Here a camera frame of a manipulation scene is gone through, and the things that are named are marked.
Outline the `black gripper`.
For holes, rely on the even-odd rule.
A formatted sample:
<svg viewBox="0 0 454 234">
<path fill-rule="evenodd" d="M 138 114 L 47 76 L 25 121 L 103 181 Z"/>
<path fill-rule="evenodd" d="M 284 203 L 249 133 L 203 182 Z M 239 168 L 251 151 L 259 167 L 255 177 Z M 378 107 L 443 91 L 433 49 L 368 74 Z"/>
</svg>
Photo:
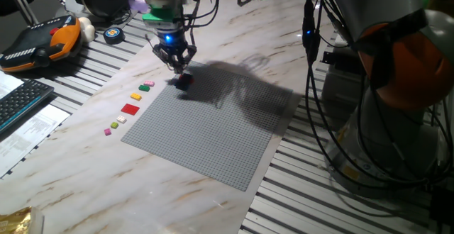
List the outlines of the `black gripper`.
<svg viewBox="0 0 454 234">
<path fill-rule="evenodd" d="M 153 53 L 167 65 L 167 68 L 180 74 L 186 69 L 197 52 L 195 45 L 190 45 L 185 38 L 185 28 L 182 24 L 155 29 L 158 44 L 153 46 Z M 179 62 L 174 57 L 179 55 Z"/>
</svg>

